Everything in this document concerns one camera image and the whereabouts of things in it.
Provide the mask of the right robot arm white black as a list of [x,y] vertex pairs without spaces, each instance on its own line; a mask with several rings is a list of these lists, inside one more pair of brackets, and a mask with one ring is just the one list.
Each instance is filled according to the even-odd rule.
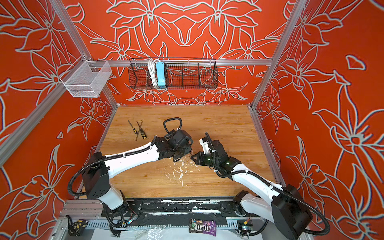
[[213,141],[209,134],[199,143],[203,150],[191,157],[196,165],[210,167],[218,177],[228,178],[251,190],[236,195],[238,205],[246,213],[273,223],[288,240],[297,240],[303,233],[325,236],[331,231],[324,214],[306,203],[295,187],[284,187],[251,171],[240,160],[228,156],[223,145]]

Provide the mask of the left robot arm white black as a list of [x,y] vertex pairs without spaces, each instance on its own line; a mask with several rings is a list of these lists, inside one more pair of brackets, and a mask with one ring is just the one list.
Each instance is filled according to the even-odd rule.
[[172,159],[178,162],[192,151],[193,140],[182,129],[179,117],[164,120],[164,137],[154,136],[153,140],[141,147],[115,155],[94,153],[88,163],[69,180],[68,193],[74,197],[86,196],[89,200],[99,200],[111,211],[128,207],[122,192],[114,188],[110,179],[137,166]]

